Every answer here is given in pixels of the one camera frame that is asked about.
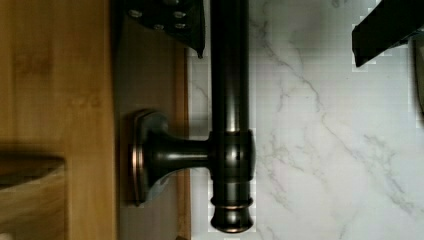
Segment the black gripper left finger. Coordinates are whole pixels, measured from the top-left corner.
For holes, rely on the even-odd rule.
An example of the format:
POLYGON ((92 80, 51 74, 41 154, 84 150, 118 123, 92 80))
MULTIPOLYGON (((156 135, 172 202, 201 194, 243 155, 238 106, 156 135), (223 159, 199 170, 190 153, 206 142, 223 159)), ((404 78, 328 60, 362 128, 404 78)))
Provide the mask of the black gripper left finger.
POLYGON ((125 11, 144 27, 164 31, 203 57, 203 0, 125 0, 125 11))

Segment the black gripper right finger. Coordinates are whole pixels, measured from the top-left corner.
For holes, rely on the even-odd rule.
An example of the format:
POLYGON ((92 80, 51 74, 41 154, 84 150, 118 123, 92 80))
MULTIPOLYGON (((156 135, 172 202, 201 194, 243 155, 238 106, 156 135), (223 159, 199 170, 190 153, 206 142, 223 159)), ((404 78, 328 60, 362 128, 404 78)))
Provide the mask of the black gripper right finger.
POLYGON ((387 49, 421 34, 423 11, 424 0, 381 0, 352 31, 355 65, 361 67, 387 49))

